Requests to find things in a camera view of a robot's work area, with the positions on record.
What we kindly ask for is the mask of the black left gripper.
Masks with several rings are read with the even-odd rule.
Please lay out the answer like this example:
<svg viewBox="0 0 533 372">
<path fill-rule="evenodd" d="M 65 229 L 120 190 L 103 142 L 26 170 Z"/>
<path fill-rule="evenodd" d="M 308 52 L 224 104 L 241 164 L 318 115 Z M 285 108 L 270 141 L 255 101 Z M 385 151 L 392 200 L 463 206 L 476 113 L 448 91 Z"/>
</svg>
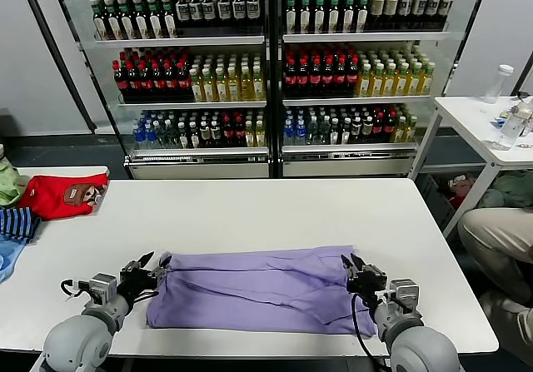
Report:
<svg viewBox="0 0 533 372">
<path fill-rule="evenodd" d="M 167 273 L 169 258 L 161 258 L 153 270 L 143 269 L 153 255 L 153 251 L 146 253 L 122 268 L 117 293 L 128 304 L 135 304 L 158 294 L 157 288 Z"/>
</svg>

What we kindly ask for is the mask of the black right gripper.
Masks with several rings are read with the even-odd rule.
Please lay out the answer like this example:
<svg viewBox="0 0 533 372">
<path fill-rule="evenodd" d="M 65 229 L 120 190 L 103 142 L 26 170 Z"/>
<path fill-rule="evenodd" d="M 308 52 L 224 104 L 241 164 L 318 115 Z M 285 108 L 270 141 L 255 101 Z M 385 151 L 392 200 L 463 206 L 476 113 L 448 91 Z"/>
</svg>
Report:
<svg viewBox="0 0 533 372">
<path fill-rule="evenodd" d="M 378 305 L 378 293 L 386 288 L 386 273 L 374 265 L 366 265 L 365 261 L 354 253 L 350 254 L 350 259 L 341 255 L 343 268 L 346 270 L 347 291 L 359 296 L 364 305 Z"/>
</svg>

